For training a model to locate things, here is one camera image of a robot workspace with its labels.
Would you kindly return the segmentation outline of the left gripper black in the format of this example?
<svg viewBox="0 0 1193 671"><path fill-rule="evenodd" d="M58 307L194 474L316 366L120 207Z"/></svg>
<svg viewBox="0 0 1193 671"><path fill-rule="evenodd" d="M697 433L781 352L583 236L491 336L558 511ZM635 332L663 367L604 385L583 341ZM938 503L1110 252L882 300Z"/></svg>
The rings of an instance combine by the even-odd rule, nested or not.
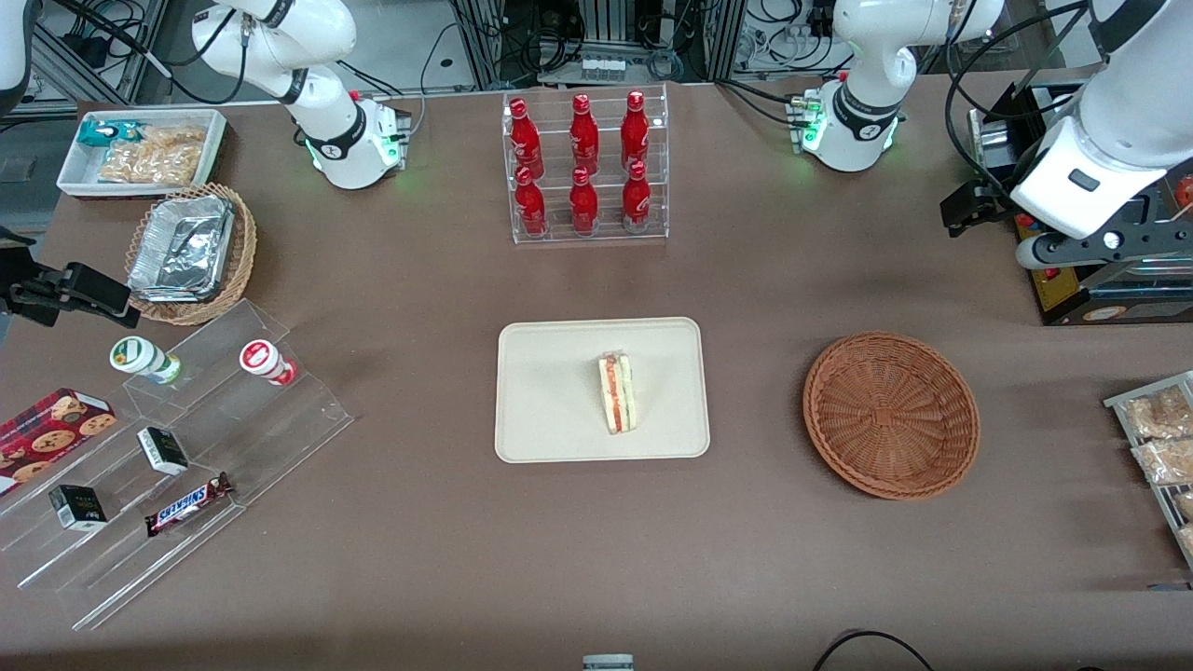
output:
<svg viewBox="0 0 1193 671"><path fill-rule="evenodd" d="M1005 224L1015 209L990 181L966 181L939 203L939 213L950 239L981 224ZM1016 261L1027 270L1083 267L1135 261L1151 256L1188 254L1192 246L1189 222L1155 224L1106 224L1089 238L1069 238L1061 232L1044 232L1016 246Z"/></svg>

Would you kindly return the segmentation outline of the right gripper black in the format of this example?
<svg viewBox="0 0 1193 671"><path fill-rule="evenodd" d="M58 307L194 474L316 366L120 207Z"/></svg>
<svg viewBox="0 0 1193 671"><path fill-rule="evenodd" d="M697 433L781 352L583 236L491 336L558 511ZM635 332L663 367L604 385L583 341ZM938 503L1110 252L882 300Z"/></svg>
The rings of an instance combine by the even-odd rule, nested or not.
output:
<svg viewBox="0 0 1193 671"><path fill-rule="evenodd" d="M101 318L131 318L130 289L85 264L55 270L33 261L33 239L1 232L4 313L52 327L61 310L89 310Z"/></svg>

